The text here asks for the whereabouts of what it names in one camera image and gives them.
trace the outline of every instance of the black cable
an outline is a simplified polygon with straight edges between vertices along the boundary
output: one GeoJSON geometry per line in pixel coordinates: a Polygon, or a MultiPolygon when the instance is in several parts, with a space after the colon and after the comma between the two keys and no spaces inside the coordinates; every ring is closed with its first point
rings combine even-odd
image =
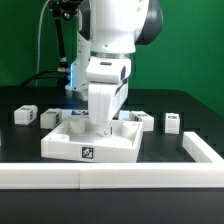
{"type": "Polygon", "coordinates": [[[34,79],[39,78],[42,75],[49,74],[49,73],[57,73],[57,72],[58,72],[57,70],[47,70],[47,71],[39,72],[39,73],[31,76],[29,79],[25,80],[24,82],[22,82],[20,84],[20,87],[25,87],[29,82],[33,81],[34,79]]]}

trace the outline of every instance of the white box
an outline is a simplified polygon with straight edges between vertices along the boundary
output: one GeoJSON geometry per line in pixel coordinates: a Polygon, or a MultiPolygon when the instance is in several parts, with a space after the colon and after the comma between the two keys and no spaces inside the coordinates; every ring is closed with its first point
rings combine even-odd
{"type": "Polygon", "coordinates": [[[111,137],[103,137],[100,126],[88,118],[70,117],[41,140],[41,155],[99,163],[136,162],[142,123],[113,120],[111,128],[111,137]]]}
{"type": "Polygon", "coordinates": [[[143,131],[153,131],[154,117],[148,115],[143,111],[131,111],[129,117],[132,121],[139,121],[143,123],[143,131]]]}
{"type": "Polygon", "coordinates": [[[35,105],[24,105],[14,111],[15,124],[28,125],[37,117],[37,107],[35,105]]]}
{"type": "Polygon", "coordinates": [[[165,133],[179,134],[180,131],[180,117],[179,114],[166,113],[165,118],[165,133]]]}
{"type": "Polygon", "coordinates": [[[40,116],[40,127],[43,129],[54,129],[61,123],[61,119],[61,109],[48,109],[40,116]]]}

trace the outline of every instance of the white cable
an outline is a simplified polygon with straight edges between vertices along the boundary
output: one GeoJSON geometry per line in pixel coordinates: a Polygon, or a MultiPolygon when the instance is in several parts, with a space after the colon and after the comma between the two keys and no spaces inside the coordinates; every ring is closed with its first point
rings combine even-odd
{"type": "Polygon", "coordinates": [[[37,46],[37,73],[39,73],[40,70],[40,41],[41,41],[41,28],[42,28],[42,22],[43,22],[43,17],[44,17],[44,12],[47,8],[48,3],[51,0],[47,0],[46,3],[44,4],[41,14],[40,14],[40,20],[39,20],[39,28],[38,28],[38,46],[37,46]]]}

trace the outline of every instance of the black tabletop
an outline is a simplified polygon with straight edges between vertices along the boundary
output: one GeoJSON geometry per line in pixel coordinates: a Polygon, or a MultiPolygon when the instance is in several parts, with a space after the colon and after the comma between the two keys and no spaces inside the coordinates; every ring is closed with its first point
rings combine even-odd
{"type": "MultiPolygon", "coordinates": [[[[58,162],[42,159],[41,113],[48,108],[87,109],[78,96],[56,88],[0,87],[0,161],[58,162]],[[14,125],[14,110],[36,105],[38,118],[14,125]]],[[[122,109],[145,111],[155,118],[144,133],[142,162],[193,162],[183,150],[182,134],[195,131],[222,157],[224,119],[181,91],[130,90],[122,109]],[[164,134],[165,113],[178,113],[180,135],[164,134]]],[[[108,189],[0,191],[0,223],[221,223],[224,189],[108,189]]]]}

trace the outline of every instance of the cable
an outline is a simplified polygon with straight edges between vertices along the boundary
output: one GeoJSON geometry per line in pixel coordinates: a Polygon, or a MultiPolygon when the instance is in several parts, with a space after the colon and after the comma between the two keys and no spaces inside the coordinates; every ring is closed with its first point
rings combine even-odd
{"type": "Polygon", "coordinates": [[[40,20],[39,20],[39,28],[38,28],[38,47],[37,47],[37,73],[39,73],[40,70],[40,41],[41,41],[41,28],[42,28],[42,22],[43,22],[43,17],[44,17],[44,12],[47,8],[48,3],[51,0],[47,0],[46,3],[44,4],[41,14],[40,14],[40,20]]]}
{"type": "Polygon", "coordinates": [[[35,80],[35,79],[39,79],[40,76],[45,75],[45,74],[50,74],[50,73],[57,73],[57,70],[47,70],[47,71],[42,71],[37,73],[36,75],[33,75],[32,77],[30,77],[29,79],[25,80],[24,82],[22,82],[20,84],[20,87],[25,87],[29,82],[35,80]]]}

